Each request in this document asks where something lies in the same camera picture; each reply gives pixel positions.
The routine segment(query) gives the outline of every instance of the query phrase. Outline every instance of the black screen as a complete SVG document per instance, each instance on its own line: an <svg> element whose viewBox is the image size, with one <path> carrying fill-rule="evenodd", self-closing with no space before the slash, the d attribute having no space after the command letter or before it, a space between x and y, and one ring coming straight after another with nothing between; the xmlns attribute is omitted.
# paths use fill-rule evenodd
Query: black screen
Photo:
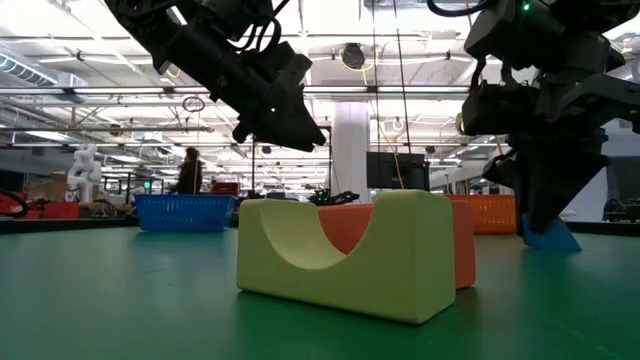
<svg viewBox="0 0 640 360"><path fill-rule="evenodd" d="M0 170L0 188L7 191L21 192L23 190L23 182L24 174Z"/></svg>
<svg viewBox="0 0 640 360"><path fill-rule="evenodd" d="M401 189L398 168L405 189L429 190L429 163L423 154L367 153L367 187L370 189Z"/></svg>
<svg viewBox="0 0 640 360"><path fill-rule="evenodd" d="M610 157L607 167L610 197L622 202L640 198L640 157Z"/></svg>

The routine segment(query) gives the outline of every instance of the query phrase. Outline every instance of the person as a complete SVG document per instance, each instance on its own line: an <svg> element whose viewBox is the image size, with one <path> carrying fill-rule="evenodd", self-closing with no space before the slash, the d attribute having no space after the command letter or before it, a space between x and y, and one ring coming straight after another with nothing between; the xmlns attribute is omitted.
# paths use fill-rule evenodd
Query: person
<svg viewBox="0 0 640 360"><path fill-rule="evenodd" d="M198 194L202 186L202 161L200 152L193 147L187 149L187 157L180 169L180 177L176 185L178 194Z"/></svg>
<svg viewBox="0 0 640 360"><path fill-rule="evenodd" d="M211 194L215 194L217 183L218 183L218 180L216 180L215 178L211 179L211 190L209 190Z"/></svg>

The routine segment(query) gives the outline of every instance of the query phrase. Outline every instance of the monitor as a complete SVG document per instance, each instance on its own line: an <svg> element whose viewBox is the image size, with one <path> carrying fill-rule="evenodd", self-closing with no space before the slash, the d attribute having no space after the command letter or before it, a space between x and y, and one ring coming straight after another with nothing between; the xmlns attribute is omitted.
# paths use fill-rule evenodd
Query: monitor
<svg viewBox="0 0 640 360"><path fill-rule="evenodd" d="M401 189L398 169L405 189L429 191L429 163L424 154L367 153L367 187L370 189Z"/></svg>

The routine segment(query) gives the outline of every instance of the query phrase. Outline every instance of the blue basket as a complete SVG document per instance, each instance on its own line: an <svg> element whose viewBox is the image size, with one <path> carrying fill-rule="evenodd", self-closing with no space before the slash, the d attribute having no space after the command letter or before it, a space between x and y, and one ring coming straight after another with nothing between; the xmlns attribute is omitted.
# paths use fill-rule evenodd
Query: blue basket
<svg viewBox="0 0 640 360"><path fill-rule="evenodd" d="M233 196L136 195L140 228L147 231L224 231L234 205Z"/></svg>

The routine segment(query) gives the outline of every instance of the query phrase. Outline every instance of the red container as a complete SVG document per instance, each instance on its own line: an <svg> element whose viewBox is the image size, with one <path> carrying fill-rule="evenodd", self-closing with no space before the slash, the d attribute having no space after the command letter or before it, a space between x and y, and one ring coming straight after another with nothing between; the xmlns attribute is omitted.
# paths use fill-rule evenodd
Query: red container
<svg viewBox="0 0 640 360"><path fill-rule="evenodd" d="M212 195L231 195L238 196L240 194L240 184L238 183L215 183L211 188Z"/></svg>
<svg viewBox="0 0 640 360"><path fill-rule="evenodd" d="M80 203L49 203L42 212L43 219L77 219L80 217Z"/></svg>

